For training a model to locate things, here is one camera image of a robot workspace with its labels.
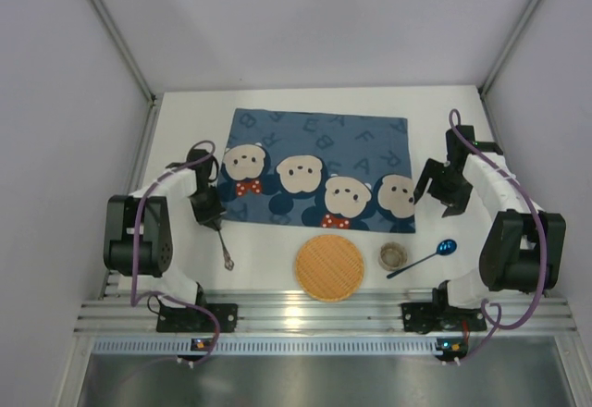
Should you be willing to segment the blue metallic spoon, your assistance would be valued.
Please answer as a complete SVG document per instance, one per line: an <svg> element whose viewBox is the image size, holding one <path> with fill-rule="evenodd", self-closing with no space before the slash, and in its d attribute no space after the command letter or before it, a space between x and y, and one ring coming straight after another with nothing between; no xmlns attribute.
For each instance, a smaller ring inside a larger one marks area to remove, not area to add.
<svg viewBox="0 0 592 407"><path fill-rule="evenodd" d="M455 253L457 251L457 249L458 249L458 243L456 240L453 240L453 239L443 240L437 245L437 247L433 253L429 254L428 256L426 256L420 260L417 260L417 261L411 263L410 265L406 265L403 268L400 268L398 270L390 272L389 274L387 274L387 279L393 279L393 278L401 275L402 273L412 269L413 267L420 265L420 264L422 264L422 263L424 263L436 256L440 256L440 257L450 256L453 253Z"/></svg>

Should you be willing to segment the silver fork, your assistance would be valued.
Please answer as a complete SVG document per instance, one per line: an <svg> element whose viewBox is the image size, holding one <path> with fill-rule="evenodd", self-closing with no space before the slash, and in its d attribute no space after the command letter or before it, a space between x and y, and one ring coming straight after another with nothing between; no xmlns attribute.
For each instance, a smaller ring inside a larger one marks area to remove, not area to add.
<svg viewBox="0 0 592 407"><path fill-rule="evenodd" d="M220 244L221 244L221 249L222 249L222 253L223 253L223 260L224 260L224 267L227 269L227 271L232 271L234 269L235 263L232 260L232 257L229 253L229 250L228 250L228 247L224 241L222 232L221 232L221 230L218 230L216 233L217 233L217 236L218 236Z"/></svg>

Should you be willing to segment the small beige cup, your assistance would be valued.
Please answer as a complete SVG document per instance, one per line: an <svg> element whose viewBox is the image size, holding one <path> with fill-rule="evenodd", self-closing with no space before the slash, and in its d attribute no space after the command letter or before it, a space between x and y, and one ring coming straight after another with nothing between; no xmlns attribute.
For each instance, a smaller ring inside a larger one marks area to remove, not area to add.
<svg viewBox="0 0 592 407"><path fill-rule="evenodd" d="M396 271L408 264L408 253L401 244L386 242L380 247L378 263L386 271Z"/></svg>

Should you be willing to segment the blue bear print placemat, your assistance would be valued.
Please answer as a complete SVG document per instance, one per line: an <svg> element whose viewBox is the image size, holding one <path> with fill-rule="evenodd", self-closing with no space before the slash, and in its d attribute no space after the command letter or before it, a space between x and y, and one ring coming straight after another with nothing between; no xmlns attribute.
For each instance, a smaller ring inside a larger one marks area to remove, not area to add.
<svg viewBox="0 0 592 407"><path fill-rule="evenodd" d="M230 221L415 231L404 117L238 108L220 165Z"/></svg>

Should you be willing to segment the round woven bamboo plate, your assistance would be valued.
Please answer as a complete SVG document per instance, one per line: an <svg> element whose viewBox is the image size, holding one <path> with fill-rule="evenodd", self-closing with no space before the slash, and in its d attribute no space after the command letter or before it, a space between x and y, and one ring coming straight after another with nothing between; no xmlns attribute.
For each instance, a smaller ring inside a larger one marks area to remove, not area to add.
<svg viewBox="0 0 592 407"><path fill-rule="evenodd" d="M362 253L350 240L321 235L301 247L293 269L308 296L320 302L341 302L361 287L365 266Z"/></svg>

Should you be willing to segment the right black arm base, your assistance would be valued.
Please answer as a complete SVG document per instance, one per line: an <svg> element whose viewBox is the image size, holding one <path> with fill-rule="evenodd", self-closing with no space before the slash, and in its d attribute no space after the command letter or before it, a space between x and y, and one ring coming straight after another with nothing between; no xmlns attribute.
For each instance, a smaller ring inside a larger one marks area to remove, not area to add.
<svg viewBox="0 0 592 407"><path fill-rule="evenodd" d="M406 302L401 305L403 330L420 335L431 332L482 332L487 322L477 309L449 305L448 282L432 289L430 302Z"/></svg>

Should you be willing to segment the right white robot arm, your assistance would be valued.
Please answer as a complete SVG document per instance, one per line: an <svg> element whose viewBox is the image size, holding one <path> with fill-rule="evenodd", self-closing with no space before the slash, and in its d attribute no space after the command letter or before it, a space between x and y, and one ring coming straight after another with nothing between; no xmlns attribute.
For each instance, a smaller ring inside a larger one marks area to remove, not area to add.
<svg viewBox="0 0 592 407"><path fill-rule="evenodd" d="M492 220L476 268L439 286L446 304L476 308L492 292L537 291L542 253L546 255L543 290L555 288L566 232L563 216L524 198L500 147L477 141L472 126L448 129L446 145L446 162L426 160L414 200L427 193L445 205L443 215L448 217L463 214L476 195Z"/></svg>

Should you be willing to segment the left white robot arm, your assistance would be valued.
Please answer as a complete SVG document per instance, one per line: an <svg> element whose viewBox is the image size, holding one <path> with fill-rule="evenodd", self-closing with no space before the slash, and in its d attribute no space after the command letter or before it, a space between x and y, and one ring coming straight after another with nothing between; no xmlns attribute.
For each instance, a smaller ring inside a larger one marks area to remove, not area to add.
<svg viewBox="0 0 592 407"><path fill-rule="evenodd" d="M220 171L211 141L194 144L149 185L107 202L103 258L107 270L130 278L130 304L155 296L173 307L204 311L202 286L174 263L170 208L188 203L198 225L219 233L225 208L214 182Z"/></svg>

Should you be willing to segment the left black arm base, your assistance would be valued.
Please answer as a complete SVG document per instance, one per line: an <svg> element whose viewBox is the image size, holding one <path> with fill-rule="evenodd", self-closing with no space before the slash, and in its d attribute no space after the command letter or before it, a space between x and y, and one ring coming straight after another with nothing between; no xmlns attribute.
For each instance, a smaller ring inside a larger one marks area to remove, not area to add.
<svg viewBox="0 0 592 407"><path fill-rule="evenodd" d="M208 303L205 307L218 321L220 333L235 331L239 306L235 303ZM158 333L214 333L211 317L191 308L172 308L162 305L155 330Z"/></svg>

